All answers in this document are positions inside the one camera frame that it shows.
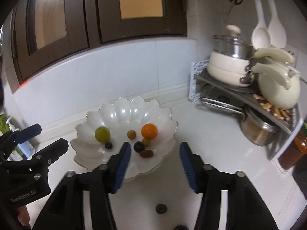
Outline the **person's left hand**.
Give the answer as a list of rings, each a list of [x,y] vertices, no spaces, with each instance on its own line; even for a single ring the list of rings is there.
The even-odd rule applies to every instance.
[[[29,226],[30,216],[26,206],[17,208],[18,220],[23,226]]]

